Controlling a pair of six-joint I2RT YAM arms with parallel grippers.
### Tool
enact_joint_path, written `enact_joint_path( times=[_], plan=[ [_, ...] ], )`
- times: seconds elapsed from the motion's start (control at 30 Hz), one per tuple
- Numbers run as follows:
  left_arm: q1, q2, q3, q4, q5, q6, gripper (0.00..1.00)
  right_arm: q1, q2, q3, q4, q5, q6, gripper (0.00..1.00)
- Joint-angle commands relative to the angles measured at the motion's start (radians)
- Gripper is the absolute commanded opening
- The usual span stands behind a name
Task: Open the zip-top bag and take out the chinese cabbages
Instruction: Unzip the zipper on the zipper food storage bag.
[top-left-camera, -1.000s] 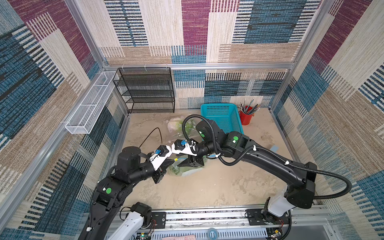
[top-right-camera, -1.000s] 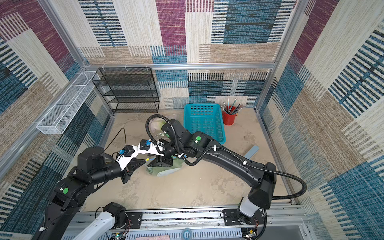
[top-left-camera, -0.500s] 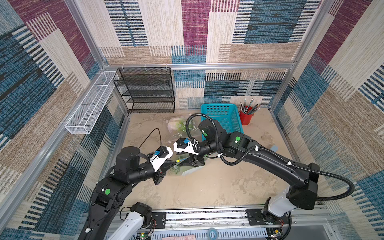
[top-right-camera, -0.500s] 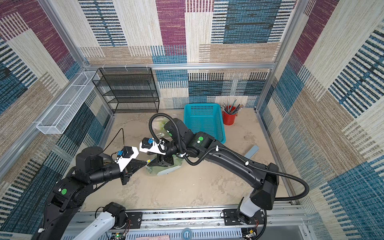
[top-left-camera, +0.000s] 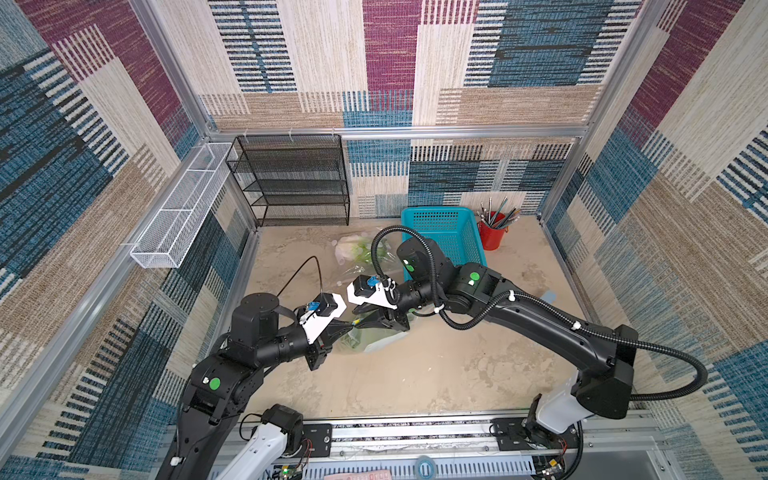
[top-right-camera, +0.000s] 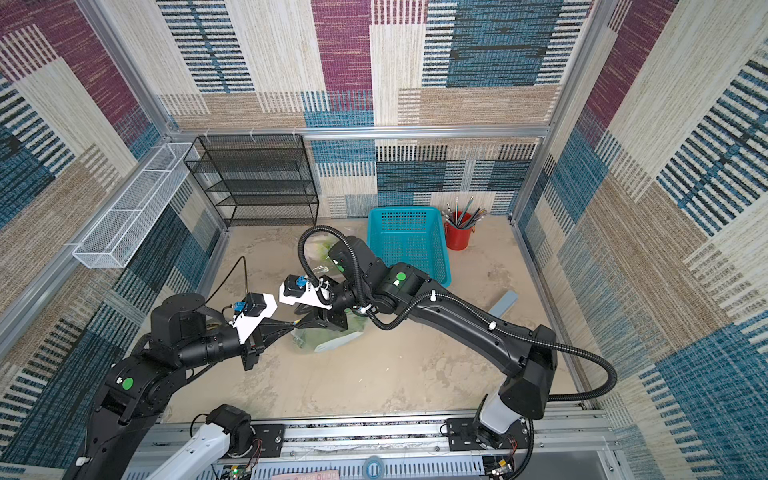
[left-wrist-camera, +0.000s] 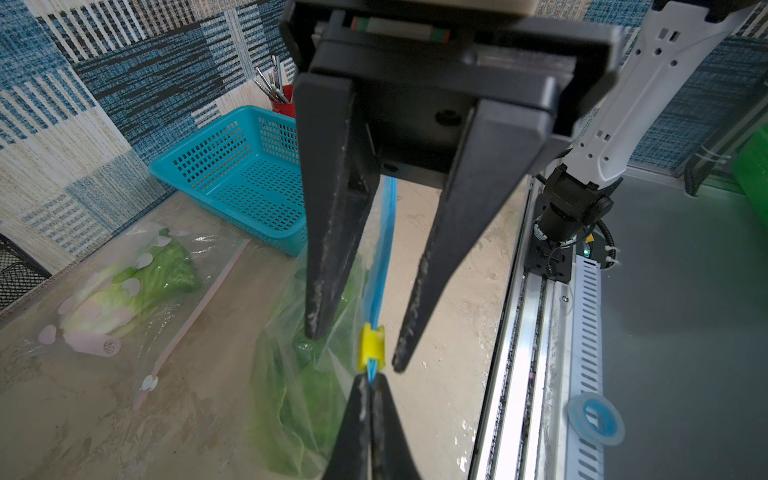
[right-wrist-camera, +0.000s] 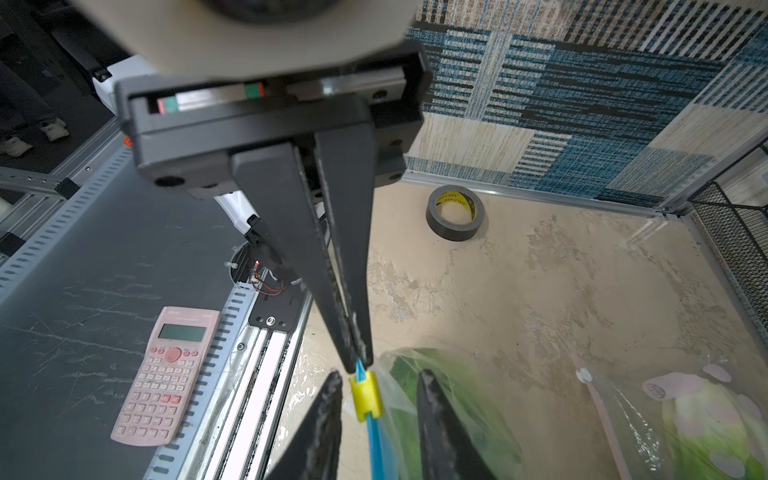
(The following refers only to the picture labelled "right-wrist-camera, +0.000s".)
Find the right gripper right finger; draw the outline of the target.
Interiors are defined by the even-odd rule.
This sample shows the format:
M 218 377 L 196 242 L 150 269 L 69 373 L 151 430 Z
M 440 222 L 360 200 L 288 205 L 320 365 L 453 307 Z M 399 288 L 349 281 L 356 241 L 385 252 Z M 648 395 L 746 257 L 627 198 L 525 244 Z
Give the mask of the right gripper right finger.
M 417 411 L 424 479 L 495 479 L 431 370 L 419 374 Z

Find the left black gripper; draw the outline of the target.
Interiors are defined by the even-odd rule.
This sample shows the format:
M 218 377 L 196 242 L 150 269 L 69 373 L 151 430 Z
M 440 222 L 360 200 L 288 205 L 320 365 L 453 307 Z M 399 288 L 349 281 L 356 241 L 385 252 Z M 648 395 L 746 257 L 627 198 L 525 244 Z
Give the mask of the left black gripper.
M 312 293 L 353 373 L 373 363 L 367 259 L 374 183 L 402 177 L 431 81 L 425 47 L 405 40 L 347 65 L 279 76 L 133 77 L 115 95 L 136 169 L 149 183 L 204 199 L 235 191 L 236 182 L 269 242 Z M 303 165 L 315 198 L 321 185 L 337 277 Z

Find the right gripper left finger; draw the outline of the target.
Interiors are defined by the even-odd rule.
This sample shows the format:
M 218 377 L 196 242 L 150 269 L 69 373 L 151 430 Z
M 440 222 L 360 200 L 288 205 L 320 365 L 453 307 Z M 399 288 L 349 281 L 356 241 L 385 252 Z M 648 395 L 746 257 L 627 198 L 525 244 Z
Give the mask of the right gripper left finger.
M 342 439 L 342 387 L 331 371 L 267 479 L 336 479 Z

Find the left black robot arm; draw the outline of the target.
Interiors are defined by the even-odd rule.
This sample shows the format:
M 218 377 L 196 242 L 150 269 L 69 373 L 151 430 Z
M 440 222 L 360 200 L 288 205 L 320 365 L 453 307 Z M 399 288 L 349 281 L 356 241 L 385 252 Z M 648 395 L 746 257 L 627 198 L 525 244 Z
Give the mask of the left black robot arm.
M 153 73 L 117 83 L 149 182 L 241 192 L 312 293 L 345 369 L 374 359 L 374 191 L 398 181 L 432 80 L 416 1 L 79 1 Z

